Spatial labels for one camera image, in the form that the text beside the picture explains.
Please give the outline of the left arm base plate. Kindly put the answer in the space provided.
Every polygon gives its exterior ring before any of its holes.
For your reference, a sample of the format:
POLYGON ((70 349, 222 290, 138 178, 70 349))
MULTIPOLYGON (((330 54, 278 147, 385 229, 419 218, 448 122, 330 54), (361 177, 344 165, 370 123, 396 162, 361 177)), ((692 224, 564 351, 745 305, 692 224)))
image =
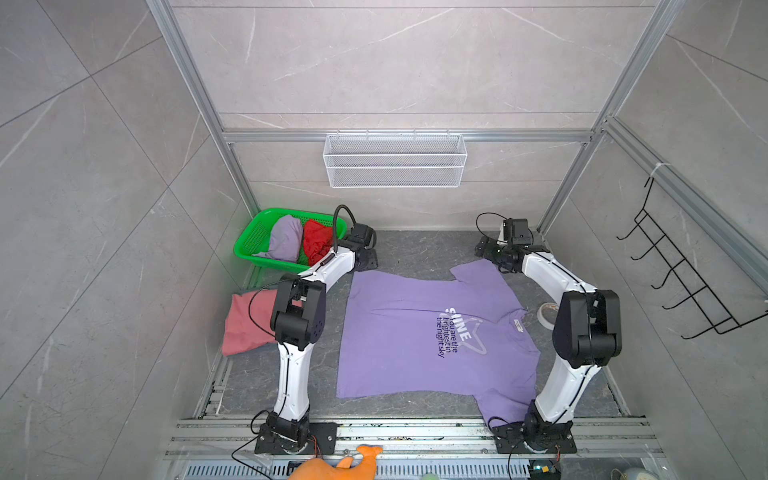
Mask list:
POLYGON ((331 455, 335 451, 339 424, 310 422, 290 427, 282 434, 276 427, 264 423, 256 435, 255 454, 271 455, 331 455))

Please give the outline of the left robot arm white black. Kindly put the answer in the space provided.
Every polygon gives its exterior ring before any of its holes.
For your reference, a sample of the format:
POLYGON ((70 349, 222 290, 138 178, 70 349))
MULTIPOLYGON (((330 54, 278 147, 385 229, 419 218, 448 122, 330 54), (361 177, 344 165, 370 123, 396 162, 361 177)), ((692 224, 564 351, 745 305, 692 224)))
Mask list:
POLYGON ((308 376, 311 356, 326 321, 327 293, 344 275, 378 267, 375 230, 355 223, 342 239, 332 237, 329 252, 277 285, 270 320, 280 355, 278 395, 268 414, 269 431, 296 445, 310 437, 308 376))

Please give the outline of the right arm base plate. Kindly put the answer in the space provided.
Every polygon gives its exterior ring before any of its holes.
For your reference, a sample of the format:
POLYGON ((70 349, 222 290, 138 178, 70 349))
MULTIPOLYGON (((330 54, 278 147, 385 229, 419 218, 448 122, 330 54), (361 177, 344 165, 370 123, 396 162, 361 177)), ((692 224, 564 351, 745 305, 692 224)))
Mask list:
POLYGON ((491 428, 500 454, 575 454, 573 423, 526 425, 515 422, 491 428))

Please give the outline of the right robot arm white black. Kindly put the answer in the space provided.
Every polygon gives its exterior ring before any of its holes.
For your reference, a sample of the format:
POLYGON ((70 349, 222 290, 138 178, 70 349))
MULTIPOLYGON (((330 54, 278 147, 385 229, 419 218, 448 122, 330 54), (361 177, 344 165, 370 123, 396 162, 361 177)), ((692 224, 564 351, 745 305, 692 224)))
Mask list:
POLYGON ((568 438, 586 387, 622 350, 618 295, 596 288, 562 266, 535 242, 525 219, 503 218, 498 237, 483 234, 475 255, 491 261, 501 272, 524 274, 555 301, 552 343, 556 360, 518 434, 528 445, 568 438))

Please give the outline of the purple t-shirt with print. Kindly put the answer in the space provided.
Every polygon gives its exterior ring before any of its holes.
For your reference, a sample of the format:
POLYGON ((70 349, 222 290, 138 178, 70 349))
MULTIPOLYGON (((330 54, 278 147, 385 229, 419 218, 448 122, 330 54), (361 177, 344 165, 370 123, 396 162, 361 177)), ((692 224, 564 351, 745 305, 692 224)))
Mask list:
POLYGON ((520 422, 540 352, 497 267, 477 260, 431 281, 354 275, 340 346, 340 398, 434 391, 473 397, 486 421, 520 422))

